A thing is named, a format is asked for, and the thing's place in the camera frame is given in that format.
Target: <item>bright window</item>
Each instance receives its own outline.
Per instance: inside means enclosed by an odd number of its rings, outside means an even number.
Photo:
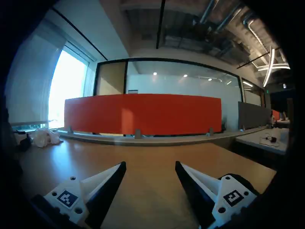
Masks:
[[[61,52],[50,89],[49,128],[64,127],[64,103],[66,99],[83,97],[88,67],[88,64],[84,62],[64,50]]]

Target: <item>wooden table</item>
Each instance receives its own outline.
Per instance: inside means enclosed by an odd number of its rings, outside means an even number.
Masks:
[[[45,195],[70,176],[82,180],[121,161],[127,171],[101,228],[197,228],[175,172],[182,163],[215,178],[243,176],[263,192],[275,171],[211,143],[172,147],[126,147],[65,140],[33,146],[20,162],[28,197]]]

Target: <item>white plastic bag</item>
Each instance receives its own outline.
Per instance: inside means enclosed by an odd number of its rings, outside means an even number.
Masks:
[[[42,148],[48,144],[58,144],[62,142],[59,139],[59,134],[50,131],[48,128],[36,129],[33,134],[33,142],[38,147]]]

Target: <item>window blind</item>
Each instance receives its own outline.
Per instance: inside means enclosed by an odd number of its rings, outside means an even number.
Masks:
[[[48,122],[51,81],[65,42],[41,23],[19,47],[5,88],[11,125]]]

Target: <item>orange partition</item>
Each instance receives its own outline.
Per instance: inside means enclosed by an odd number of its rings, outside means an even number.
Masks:
[[[279,120],[279,112],[278,111],[272,110],[272,115],[274,116],[275,121]]]
[[[221,99],[171,94],[100,95],[68,99],[64,125],[74,131],[146,135],[221,131]]]

